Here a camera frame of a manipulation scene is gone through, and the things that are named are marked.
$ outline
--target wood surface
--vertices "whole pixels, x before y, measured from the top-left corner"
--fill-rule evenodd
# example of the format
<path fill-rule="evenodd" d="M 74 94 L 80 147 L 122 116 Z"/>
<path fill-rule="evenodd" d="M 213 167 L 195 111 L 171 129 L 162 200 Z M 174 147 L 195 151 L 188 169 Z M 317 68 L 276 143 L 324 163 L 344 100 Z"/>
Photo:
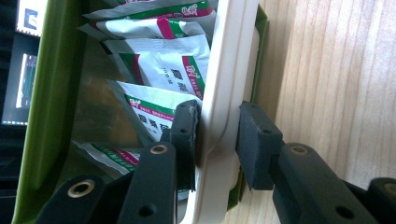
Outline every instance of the wood surface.
<path fill-rule="evenodd" d="M 396 2 L 261 5 L 270 25 L 258 103 L 284 140 L 313 147 L 361 188 L 396 178 Z M 272 192 L 246 189 L 223 223 L 279 223 Z"/>

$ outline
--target green stripe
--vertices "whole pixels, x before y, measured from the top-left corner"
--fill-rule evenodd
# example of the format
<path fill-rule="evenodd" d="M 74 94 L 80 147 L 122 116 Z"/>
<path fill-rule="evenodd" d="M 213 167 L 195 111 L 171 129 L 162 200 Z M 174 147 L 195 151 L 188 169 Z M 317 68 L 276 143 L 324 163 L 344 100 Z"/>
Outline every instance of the green stripe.
<path fill-rule="evenodd" d="M 204 79 L 202 78 L 201 72 L 199 71 L 199 67 L 197 66 L 197 63 L 194 60 L 194 57 L 189 56 L 189 63 L 190 65 L 194 66 L 194 68 L 196 69 L 195 72 L 198 73 L 199 77 L 197 78 L 197 83 L 199 86 L 199 89 L 202 91 L 202 94 L 204 94 L 205 92 L 205 83 L 204 83 Z"/>
<path fill-rule="evenodd" d="M 122 157 L 119 156 L 119 154 L 113 152 L 113 150 L 107 148 L 107 147 L 102 147 L 98 146 L 96 144 L 91 144 L 94 148 L 96 148 L 98 151 L 103 152 L 109 159 L 114 161 L 116 164 L 124 167 L 128 171 L 133 171 L 136 168 L 132 166 L 130 163 L 125 161 Z"/>
<path fill-rule="evenodd" d="M 130 100 L 140 101 L 140 105 L 142 105 L 143 107 L 152 109 L 152 110 L 157 111 L 157 112 L 161 112 L 163 114 L 166 114 L 166 115 L 169 115 L 169 116 L 172 116 L 172 117 L 175 115 L 175 110 L 174 109 L 166 108 L 166 107 L 163 107 L 163 106 L 160 106 L 160 105 L 155 105 L 155 104 L 152 104 L 150 102 L 137 99 L 137 98 L 135 98 L 133 96 L 130 96 L 130 95 L 127 95 L 127 94 L 124 94 L 124 97 L 125 97 L 125 99 L 126 99 L 126 101 L 128 103 L 129 103 Z"/>
<path fill-rule="evenodd" d="M 184 34 L 183 30 L 181 30 L 179 21 L 169 20 L 169 26 L 171 27 L 172 33 L 176 38 L 187 36 Z"/>
<path fill-rule="evenodd" d="M 205 1 L 197 2 L 197 3 L 193 3 L 193 4 L 185 4 L 185 5 L 181 5 L 181 6 L 162 7 L 162 8 L 152 9 L 149 11 L 139 12 L 139 13 L 135 13 L 135 14 L 130 14 L 130 15 L 126 15 L 126 16 L 113 18 L 113 19 L 114 20 L 116 20 L 116 19 L 138 20 L 138 19 L 146 19 L 146 18 L 158 16 L 158 15 L 163 15 L 163 14 L 167 14 L 167 13 L 175 13 L 176 12 L 176 13 L 181 14 L 181 9 L 183 7 L 189 7 L 194 4 L 197 5 L 197 9 L 206 9 L 206 8 L 210 7 L 209 2 L 207 0 L 205 0 Z"/>

